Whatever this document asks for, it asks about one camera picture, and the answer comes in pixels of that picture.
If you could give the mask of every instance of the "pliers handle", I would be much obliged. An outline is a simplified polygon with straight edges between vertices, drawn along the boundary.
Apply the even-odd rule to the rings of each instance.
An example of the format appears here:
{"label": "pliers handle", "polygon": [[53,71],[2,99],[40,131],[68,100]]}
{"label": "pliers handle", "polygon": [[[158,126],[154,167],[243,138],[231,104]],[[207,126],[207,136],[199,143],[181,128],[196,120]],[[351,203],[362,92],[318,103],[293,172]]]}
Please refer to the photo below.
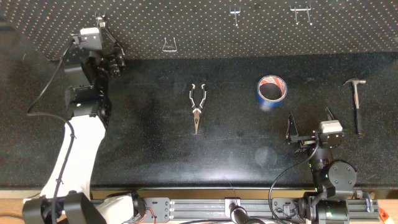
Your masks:
{"label": "pliers handle", "polygon": [[203,107],[206,103],[206,89],[205,89],[205,84],[202,84],[201,89],[203,92],[203,98],[201,99],[201,102],[199,104],[199,106],[197,107],[195,102],[193,101],[193,91],[195,89],[195,85],[192,84],[192,90],[189,91],[189,99],[191,101],[191,107],[192,107],[192,112],[196,112],[198,111],[199,113],[201,113],[203,111]]}

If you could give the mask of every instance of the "speckled black surface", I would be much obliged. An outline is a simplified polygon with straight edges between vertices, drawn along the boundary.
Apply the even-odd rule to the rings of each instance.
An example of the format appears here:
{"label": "speckled black surface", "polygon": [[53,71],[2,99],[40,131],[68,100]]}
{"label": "speckled black surface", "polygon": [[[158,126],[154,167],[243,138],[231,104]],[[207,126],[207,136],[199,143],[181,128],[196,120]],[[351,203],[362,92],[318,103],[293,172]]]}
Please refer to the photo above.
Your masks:
{"label": "speckled black surface", "polygon": [[[55,65],[14,40],[2,42],[0,54],[0,186],[40,188],[58,156],[63,124],[24,113]],[[92,186],[269,187],[305,158],[283,144],[288,113],[304,135],[326,119],[329,106],[348,128],[335,158],[358,168],[357,186],[398,187],[397,69],[395,53],[130,61],[127,72],[109,84],[112,117]],[[255,90],[270,74],[289,89],[284,102],[265,113]],[[354,133],[352,87],[342,85],[353,77],[367,81],[358,87],[363,138]],[[188,101],[191,83],[206,83],[208,91],[197,135]],[[67,86],[62,73],[37,109],[63,114]],[[278,186],[311,187],[309,168],[292,170]]]}

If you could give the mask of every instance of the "roll of tape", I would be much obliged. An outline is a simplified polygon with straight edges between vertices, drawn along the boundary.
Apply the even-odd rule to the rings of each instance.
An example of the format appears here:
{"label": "roll of tape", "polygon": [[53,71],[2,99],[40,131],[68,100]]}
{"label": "roll of tape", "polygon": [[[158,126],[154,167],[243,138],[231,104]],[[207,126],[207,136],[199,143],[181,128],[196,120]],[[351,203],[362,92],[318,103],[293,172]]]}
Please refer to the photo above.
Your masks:
{"label": "roll of tape", "polygon": [[[280,98],[276,100],[270,100],[260,92],[260,87],[267,83],[276,85],[280,89],[281,92]],[[262,79],[260,79],[259,83],[257,84],[257,99],[259,100],[260,109],[262,109],[263,111],[269,111],[278,106],[284,100],[286,94],[287,94],[287,85],[285,81],[276,75],[267,75]]]}

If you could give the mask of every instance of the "hammer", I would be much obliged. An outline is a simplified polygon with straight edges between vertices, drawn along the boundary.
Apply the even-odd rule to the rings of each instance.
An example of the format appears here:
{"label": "hammer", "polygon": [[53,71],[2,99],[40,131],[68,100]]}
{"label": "hammer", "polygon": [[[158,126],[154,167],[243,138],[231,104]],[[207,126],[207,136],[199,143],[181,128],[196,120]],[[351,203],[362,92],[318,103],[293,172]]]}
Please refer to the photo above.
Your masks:
{"label": "hammer", "polygon": [[356,85],[358,84],[365,84],[366,80],[360,80],[358,78],[351,78],[344,83],[353,83],[354,86],[354,102],[355,102],[355,123],[356,123],[356,133],[362,134],[362,122],[361,122],[361,115],[359,114],[359,99],[358,99],[358,91],[356,89]]}

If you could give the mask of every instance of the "wooden surface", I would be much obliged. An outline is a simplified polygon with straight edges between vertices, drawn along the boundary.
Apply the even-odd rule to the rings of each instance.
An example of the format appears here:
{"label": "wooden surface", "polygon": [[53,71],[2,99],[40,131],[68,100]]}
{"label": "wooden surface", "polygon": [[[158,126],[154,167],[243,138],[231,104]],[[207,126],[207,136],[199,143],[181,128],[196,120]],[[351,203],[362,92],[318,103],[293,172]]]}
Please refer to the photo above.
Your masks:
{"label": "wooden surface", "polygon": [[[398,224],[398,200],[379,200],[379,206],[383,208],[390,215],[390,217],[392,217],[396,224]],[[0,199],[0,214],[11,212],[21,215],[22,207],[22,199]],[[15,218],[0,217],[0,223],[22,224],[24,222]],[[379,222],[366,222],[366,224],[379,224]]]}

